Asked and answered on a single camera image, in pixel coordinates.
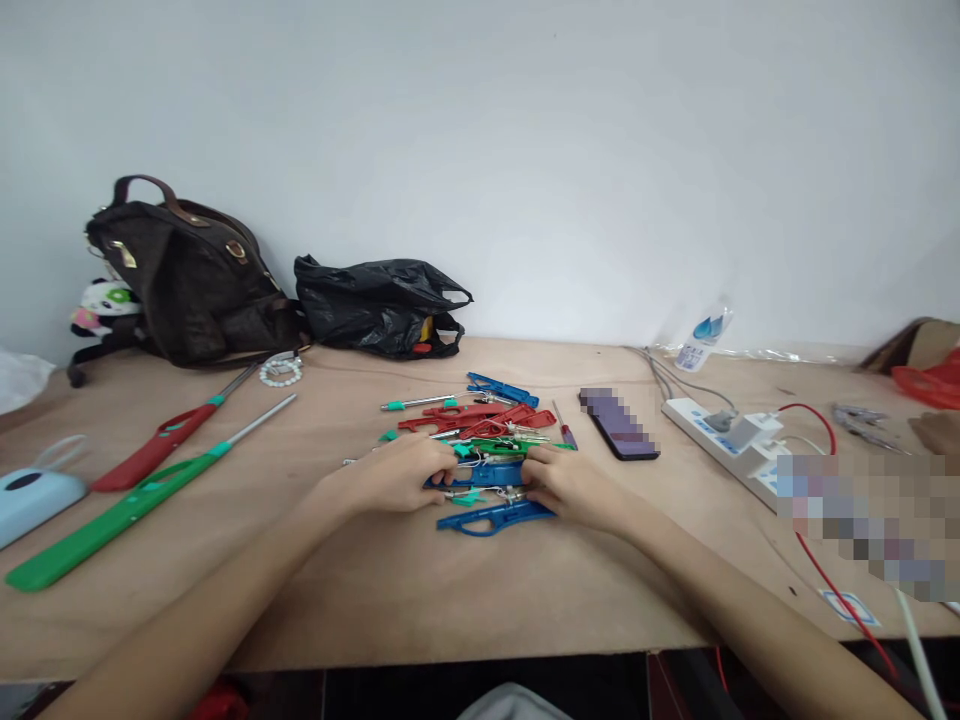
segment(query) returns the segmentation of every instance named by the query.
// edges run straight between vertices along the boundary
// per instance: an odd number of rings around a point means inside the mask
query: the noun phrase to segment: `panda plush toy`
[[[143,312],[140,298],[121,280],[97,278],[83,291],[71,318],[70,331],[80,337],[103,338],[121,317]]]

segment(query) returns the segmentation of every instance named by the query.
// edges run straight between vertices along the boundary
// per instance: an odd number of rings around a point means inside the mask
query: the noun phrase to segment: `white wall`
[[[429,260],[474,292],[474,335],[684,335],[721,285],[732,347],[960,320],[956,0],[20,0],[0,17],[10,349],[82,344],[68,317],[101,266],[81,231],[134,172],[245,220],[290,291],[301,253]]]

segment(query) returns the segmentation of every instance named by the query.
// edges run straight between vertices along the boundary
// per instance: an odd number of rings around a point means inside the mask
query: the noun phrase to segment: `bracelet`
[[[303,361],[296,357],[292,360],[275,360],[270,358],[260,368],[260,382],[270,387],[286,387],[299,382],[303,377],[301,366]],[[293,377],[288,380],[271,380],[269,375],[282,375],[284,373],[293,373]]]

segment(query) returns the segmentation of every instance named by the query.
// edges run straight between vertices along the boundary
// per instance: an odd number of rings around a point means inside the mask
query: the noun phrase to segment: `white plastic bag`
[[[0,415],[29,404],[43,392],[56,369],[36,355],[20,355],[0,347]]]

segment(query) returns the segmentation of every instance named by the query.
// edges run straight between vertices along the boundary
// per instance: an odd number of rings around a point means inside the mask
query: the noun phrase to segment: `black plastic bag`
[[[397,360],[450,357],[460,351],[463,326],[450,311],[473,302],[473,296],[430,263],[381,260],[330,268],[304,255],[294,261],[293,272],[303,311],[323,345]],[[460,291],[468,299],[452,302],[443,297],[444,290]],[[429,317],[430,335],[421,340]],[[457,338],[445,343],[438,330],[455,330]]]

